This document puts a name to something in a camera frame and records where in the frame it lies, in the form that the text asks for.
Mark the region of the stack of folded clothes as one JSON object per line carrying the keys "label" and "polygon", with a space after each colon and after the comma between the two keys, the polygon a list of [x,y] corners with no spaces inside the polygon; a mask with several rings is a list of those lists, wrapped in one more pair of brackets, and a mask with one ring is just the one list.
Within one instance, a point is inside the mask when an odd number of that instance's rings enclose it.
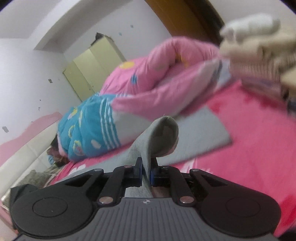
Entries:
{"label": "stack of folded clothes", "polygon": [[220,30],[220,54],[242,85],[285,102],[295,112],[295,29],[258,13],[226,23]]}

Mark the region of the dark grey garment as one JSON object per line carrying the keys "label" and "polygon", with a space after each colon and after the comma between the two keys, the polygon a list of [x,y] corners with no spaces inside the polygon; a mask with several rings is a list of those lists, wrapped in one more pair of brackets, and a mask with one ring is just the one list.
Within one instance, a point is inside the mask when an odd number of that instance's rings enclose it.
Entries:
{"label": "dark grey garment", "polygon": [[32,184],[23,184],[10,189],[10,200],[9,209],[12,208],[13,204],[22,196],[29,194],[31,192],[37,191],[38,187]]}

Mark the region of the white padded headboard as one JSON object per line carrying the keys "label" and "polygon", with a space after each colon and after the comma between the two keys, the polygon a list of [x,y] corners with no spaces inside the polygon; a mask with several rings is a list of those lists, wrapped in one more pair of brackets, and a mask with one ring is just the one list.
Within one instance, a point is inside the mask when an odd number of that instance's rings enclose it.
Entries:
{"label": "white padded headboard", "polygon": [[1,163],[1,199],[31,170],[43,172],[49,168],[47,150],[55,137],[57,125],[57,121],[44,126],[33,123],[18,138],[1,146],[2,155],[5,150],[13,153]]}

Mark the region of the cream wardrobe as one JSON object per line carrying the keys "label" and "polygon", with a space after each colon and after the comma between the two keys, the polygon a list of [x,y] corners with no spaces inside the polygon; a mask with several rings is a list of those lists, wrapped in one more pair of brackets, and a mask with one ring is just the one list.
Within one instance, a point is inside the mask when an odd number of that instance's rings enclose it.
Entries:
{"label": "cream wardrobe", "polygon": [[125,57],[109,36],[95,41],[76,57],[63,74],[81,101],[99,92],[112,71]]}

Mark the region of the blue and pink quilt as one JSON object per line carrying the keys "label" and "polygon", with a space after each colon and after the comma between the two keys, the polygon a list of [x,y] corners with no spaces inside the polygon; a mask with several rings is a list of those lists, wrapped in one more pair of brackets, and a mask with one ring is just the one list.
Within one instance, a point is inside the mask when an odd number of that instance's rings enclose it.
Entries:
{"label": "blue and pink quilt", "polygon": [[229,65],[213,44],[165,40],[147,56],[121,63],[100,92],[70,108],[58,123],[59,153],[79,162],[127,145],[157,118],[177,116],[224,87]]}

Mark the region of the grey sweatshirt garment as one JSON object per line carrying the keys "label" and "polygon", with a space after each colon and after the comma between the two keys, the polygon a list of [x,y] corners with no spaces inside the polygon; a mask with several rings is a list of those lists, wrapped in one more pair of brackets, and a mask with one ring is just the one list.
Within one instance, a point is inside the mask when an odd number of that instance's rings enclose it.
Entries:
{"label": "grey sweatshirt garment", "polygon": [[170,166],[231,144],[230,134],[210,109],[202,108],[185,118],[163,116],[155,120],[124,152],[88,167],[112,172],[116,167],[134,165],[142,159],[145,175],[140,188],[130,187],[126,197],[151,198],[151,158]]}

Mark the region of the patterned pillow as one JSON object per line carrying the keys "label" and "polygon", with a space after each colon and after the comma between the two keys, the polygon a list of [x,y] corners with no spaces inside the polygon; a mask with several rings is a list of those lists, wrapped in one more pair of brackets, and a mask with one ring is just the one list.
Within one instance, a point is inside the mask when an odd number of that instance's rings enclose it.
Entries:
{"label": "patterned pillow", "polygon": [[62,167],[57,167],[56,165],[49,167],[44,172],[36,172],[36,170],[32,170],[27,176],[20,180],[16,186],[30,184],[39,189],[44,188],[48,186],[61,170]]}

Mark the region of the brown wooden door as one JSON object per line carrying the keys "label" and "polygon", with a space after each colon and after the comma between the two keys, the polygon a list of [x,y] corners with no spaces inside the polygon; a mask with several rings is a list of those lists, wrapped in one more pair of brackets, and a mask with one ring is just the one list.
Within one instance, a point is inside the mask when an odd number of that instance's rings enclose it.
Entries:
{"label": "brown wooden door", "polygon": [[186,36],[219,45],[224,22],[207,0],[148,0],[146,3],[172,36]]}

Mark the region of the hot pink bed blanket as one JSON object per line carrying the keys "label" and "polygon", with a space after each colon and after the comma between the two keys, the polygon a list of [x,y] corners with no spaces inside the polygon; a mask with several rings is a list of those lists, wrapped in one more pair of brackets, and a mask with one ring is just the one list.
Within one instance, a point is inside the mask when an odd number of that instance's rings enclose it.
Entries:
{"label": "hot pink bed blanket", "polygon": [[198,168],[263,192],[281,208],[276,236],[295,228],[295,118],[285,105],[247,91],[236,82],[207,101],[232,144],[176,164]]}

